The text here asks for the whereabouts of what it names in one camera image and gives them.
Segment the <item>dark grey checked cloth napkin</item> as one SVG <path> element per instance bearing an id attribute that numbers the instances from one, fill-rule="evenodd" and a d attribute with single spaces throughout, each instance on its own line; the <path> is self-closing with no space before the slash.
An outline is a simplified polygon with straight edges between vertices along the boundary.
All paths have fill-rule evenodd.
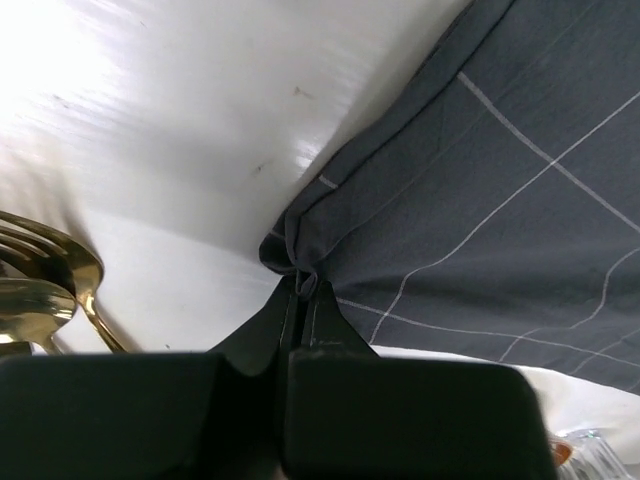
<path id="1" fill-rule="evenodd" d="M 374 345 L 639 390 L 639 5 L 473 1 L 259 249 Z"/>

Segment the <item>clear drinking glass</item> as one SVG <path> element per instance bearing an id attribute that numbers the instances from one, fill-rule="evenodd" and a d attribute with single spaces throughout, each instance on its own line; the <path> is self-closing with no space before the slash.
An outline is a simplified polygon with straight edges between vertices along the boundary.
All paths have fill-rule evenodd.
<path id="1" fill-rule="evenodd" d="M 634 480 L 597 430 L 577 430 L 549 437 L 560 480 Z"/>

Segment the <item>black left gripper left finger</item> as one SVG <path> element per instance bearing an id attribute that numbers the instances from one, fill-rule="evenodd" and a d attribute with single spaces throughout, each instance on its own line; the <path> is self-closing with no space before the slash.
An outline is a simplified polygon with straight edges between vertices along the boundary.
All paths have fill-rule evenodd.
<path id="1" fill-rule="evenodd" d="M 282 331 L 291 279 L 200 353 L 17 356 L 1 363 L 5 479 L 294 479 Z"/>

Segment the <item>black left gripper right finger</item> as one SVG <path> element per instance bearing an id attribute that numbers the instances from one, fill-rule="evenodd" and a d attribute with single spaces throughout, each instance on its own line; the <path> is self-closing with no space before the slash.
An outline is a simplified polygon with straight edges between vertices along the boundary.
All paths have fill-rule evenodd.
<path id="1" fill-rule="evenodd" d="M 377 355 L 329 283 L 289 352 L 282 466 L 292 479 L 553 479 L 533 388 L 517 370 Z"/>

